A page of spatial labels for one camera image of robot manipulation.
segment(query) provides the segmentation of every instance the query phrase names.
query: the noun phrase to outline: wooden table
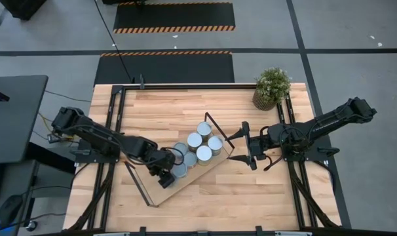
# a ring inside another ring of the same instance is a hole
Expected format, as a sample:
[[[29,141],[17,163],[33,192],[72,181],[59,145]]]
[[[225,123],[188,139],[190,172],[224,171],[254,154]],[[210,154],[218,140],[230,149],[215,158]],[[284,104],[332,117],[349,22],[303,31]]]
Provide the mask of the wooden table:
[[[95,87],[89,117],[105,124],[112,85]],[[250,89],[130,90],[126,94],[121,131],[145,136],[160,147],[185,138],[208,111],[229,136],[242,121],[250,124],[251,136],[261,127],[279,123],[277,110],[259,111],[252,104]],[[313,118],[307,88],[292,84],[290,91],[296,121]],[[247,153],[243,139],[233,141],[233,155]],[[267,152],[273,160],[279,149]],[[297,218],[287,164],[279,162],[268,172],[268,160],[258,161],[251,171],[244,163],[226,160],[163,202],[159,208],[146,206],[122,162],[116,165],[107,231],[253,231],[297,230]],[[330,176],[326,170],[306,163],[312,196],[336,224],[340,224]],[[91,164],[75,179],[64,228],[71,226],[92,198],[97,164]],[[309,217],[301,197],[305,223]],[[95,226],[99,226],[97,211]]]

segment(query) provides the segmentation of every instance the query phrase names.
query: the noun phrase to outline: orange and black striped tape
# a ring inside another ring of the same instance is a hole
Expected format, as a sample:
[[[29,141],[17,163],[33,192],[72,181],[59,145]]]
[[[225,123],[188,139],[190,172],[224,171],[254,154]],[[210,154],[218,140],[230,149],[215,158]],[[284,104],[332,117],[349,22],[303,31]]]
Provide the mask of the orange and black striped tape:
[[[169,52],[120,52],[120,56],[163,56],[187,54],[232,54],[230,51],[169,51]],[[118,56],[118,53],[103,53],[101,56]]]
[[[233,31],[234,26],[172,26],[150,28],[120,28],[114,33],[167,33],[167,32],[203,32],[203,31]]]
[[[232,4],[230,2],[203,2],[203,3],[145,3],[145,5],[187,5],[187,4]],[[134,2],[128,2],[128,3],[120,3],[119,6],[123,5],[134,5]]]

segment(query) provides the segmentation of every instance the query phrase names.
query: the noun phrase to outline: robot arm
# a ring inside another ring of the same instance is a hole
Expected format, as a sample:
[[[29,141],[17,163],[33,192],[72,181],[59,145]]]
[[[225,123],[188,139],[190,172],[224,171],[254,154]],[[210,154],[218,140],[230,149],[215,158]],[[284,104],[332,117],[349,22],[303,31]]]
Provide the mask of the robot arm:
[[[236,161],[243,161],[251,167],[257,168],[256,161],[266,158],[264,151],[272,148],[281,148],[282,154],[288,159],[302,159],[314,141],[349,123],[367,123],[373,119],[376,110],[370,108],[364,99],[349,99],[335,110],[316,117],[306,123],[276,124],[264,127],[260,135],[250,137],[250,128],[247,122],[242,122],[242,128],[228,137],[233,140],[245,136],[248,155],[230,157]]]
[[[145,165],[150,175],[157,175],[163,188],[175,180],[170,173],[175,155],[164,148],[158,150],[157,143],[147,138],[119,134],[95,123],[77,108],[60,108],[52,126],[53,133],[77,135],[89,142],[94,151],[105,157],[119,157],[120,152],[123,152],[132,164]]]

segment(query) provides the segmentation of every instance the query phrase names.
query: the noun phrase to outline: concrete floor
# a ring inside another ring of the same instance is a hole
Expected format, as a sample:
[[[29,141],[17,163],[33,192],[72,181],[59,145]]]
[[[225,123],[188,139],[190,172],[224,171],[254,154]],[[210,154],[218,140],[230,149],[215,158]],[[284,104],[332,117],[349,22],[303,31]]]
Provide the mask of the concrete floor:
[[[113,36],[120,49],[297,49],[286,1],[230,2],[236,21],[233,32]],[[112,28],[117,7],[98,3]],[[292,3],[306,49],[397,48],[397,0]],[[65,50],[113,50],[93,0],[49,0],[30,21],[17,20],[8,13],[1,24],[0,52],[69,54]],[[347,98],[359,96],[378,111],[372,122],[349,125],[330,135],[332,145],[341,149],[335,159],[350,222],[355,229],[397,231],[397,53],[327,52],[308,55],[322,110],[329,111]],[[0,56],[0,76],[45,74],[49,76],[47,90],[90,100],[98,60],[98,55]],[[263,69],[273,66],[287,70],[293,81],[308,82],[298,53],[234,53],[233,66],[238,83],[252,82]],[[61,106],[87,112],[89,105],[45,94],[40,112],[51,119]],[[40,119],[34,130],[48,134]],[[31,141],[52,147],[36,135]],[[37,200],[33,215],[65,212],[66,205],[65,197]],[[43,218],[39,223],[32,234],[57,232],[63,218]]]

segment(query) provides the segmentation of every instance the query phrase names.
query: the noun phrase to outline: black metal frame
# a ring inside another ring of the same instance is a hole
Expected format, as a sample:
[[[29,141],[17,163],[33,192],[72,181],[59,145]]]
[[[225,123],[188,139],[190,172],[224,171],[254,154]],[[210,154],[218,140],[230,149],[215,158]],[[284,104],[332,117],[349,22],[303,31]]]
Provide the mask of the black metal frame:
[[[113,107],[115,104],[115,97],[116,94],[118,92],[120,92],[121,97],[120,97],[120,104],[119,104],[119,111],[117,114],[117,123],[116,123],[116,131],[119,132],[121,129],[121,123],[122,123],[122,119],[123,119],[123,110],[124,110],[124,100],[126,97],[126,93],[128,90],[174,90],[174,89],[255,89],[255,84],[180,84],[180,85],[174,85],[174,84],[167,84],[167,85],[114,85],[113,89],[112,89],[112,93],[111,93],[111,98],[110,98],[110,103],[109,103],[109,111],[107,114],[107,124],[108,126],[110,126],[111,124],[111,118],[113,115]],[[295,117],[293,114],[293,107],[292,107],[292,102],[290,100],[290,97],[288,96],[286,98],[286,104],[288,107],[288,115],[290,118],[290,121],[292,123],[295,122]],[[279,103],[277,104],[277,109],[278,109],[278,117],[280,119],[281,123],[286,123],[285,118],[284,118],[284,112],[283,112],[283,107],[282,104]],[[208,114],[205,115],[205,120],[207,119],[207,117],[209,117],[212,121],[213,119],[208,116]],[[114,166],[115,164],[111,163],[109,166],[109,171],[111,171],[112,173],[114,172]],[[136,179],[134,177],[134,174],[132,173],[132,171],[130,171],[131,168],[134,168],[130,165],[127,165],[127,169],[129,170],[130,175],[133,177],[133,179],[135,180],[136,183]],[[289,167],[289,174],[292,175],[292,173],[295,173],[295,169],[294,169],[294,165],[293,162],[288,162],[288,167]],[[309,189],[309,183],[307,180],[307,173],[306,173],[306,168],[305,168],[305,164],[304,163],[300,163],[299,164],[299,168],[301,171],[301,177],[303,179],[303,184],[306,188],[307,191],[310,191]],[[100,178],[100,176],[102,176],[102,172],[100,174],[97,173],[97,177]],[[94,189],[98,189],[99,187],[99,183],[101,181],[100,180],[96,180],[96,185],[94,186]],[[140,190],[141,194],[143,191],[141,191],[140,186],[138,185],[138,183],[136,184],[138,189]],[[301,199],[299,196],[299,190],[298,188],[293,184],[292,182],[292,191],[293,191],[293,199],[294,199],[294,203],[295,203],[295,208],[296,208],[296,215],[297,215],[297,222],[299,225],[300,229],[304,229],[307,228],[305,226],[305,221],[304,221],[304,217],[303,217],[303,211],[302,211],[302,206],[301,206]],[[107,189],[107,192],[105,194],[105,198],[104,198],[104,205],[103,205],[103,209],[102,209],[102,220],[101,220],[101,229],[105,230],[106,227],[106,223],[107,223],[107,215],[108,215],[108,208],[109,208],[109,200],[110,200],[110,194],[111,194],[111,186],[109,186],[109,189]],[[142,194],[143,199],[145,200],[145,202],[148,204],[146,196],[144,195],[144,193]],[[310,219],[311,219],[311,225],[312,227],[316,227],[317,223],[316,223],[316,216],[314,215],[314,212],[312,210],[312,208],[308,205],[308,210],[309,210],[309,214],[310,214]],[[92,213],[93,216],[91,221],[91,224],[88,225],[88,229],[92,229],[93,226],[93,221],[95,218],[95,212]],[[257,231],[234,231],[234,232],[206,232],[206,235],[208,235],[208,233],[211,233],[212,235],[255,235],[257,232],[257,235],[274,235],[273,231],[261,231],[261,230],[257,230]],[[157,235],[176,235],[178,233],[176,232],[155,232],[154,234]]]

